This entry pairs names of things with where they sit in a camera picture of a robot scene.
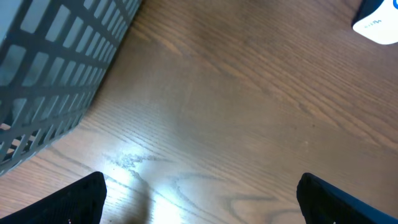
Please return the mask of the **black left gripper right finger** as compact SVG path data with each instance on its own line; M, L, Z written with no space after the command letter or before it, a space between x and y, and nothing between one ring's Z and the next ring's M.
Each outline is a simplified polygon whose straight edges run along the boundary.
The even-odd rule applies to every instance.
M306 223L397 224L396 218L308 172L298 182L297 200Z

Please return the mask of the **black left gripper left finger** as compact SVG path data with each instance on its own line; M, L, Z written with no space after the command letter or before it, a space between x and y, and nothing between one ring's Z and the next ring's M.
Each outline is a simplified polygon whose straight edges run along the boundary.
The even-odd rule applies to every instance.
M103 173L94 172L22 210L1 218L1 223L99 224L106 193Z

